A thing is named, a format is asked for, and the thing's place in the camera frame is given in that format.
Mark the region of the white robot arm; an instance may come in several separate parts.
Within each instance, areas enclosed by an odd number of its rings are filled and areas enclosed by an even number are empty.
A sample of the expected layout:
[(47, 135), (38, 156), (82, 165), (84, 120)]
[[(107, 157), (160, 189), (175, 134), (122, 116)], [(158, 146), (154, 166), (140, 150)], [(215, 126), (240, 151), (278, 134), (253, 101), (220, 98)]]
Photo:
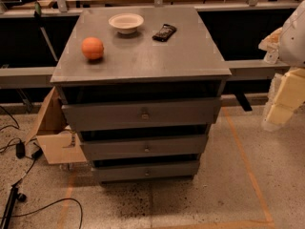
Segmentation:
[(270, 86), (262, 127), (271, 132), (282, 128), (305, 102), (305, 1), (258, 47), (266, 52), (266, 63), (281, 61), (290, 67), (283, 75), (277, 73)]

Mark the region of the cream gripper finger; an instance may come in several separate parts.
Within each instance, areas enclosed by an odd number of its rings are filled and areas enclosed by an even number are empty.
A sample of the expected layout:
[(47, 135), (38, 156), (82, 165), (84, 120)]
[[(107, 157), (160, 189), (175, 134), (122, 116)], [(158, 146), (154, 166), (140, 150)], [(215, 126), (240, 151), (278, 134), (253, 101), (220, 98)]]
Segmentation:
[(277, 131), (287, 124), (293, 114), (293, 111), (282, 106), (267, 103), (263, 111), (261, 126), (265, 131)]

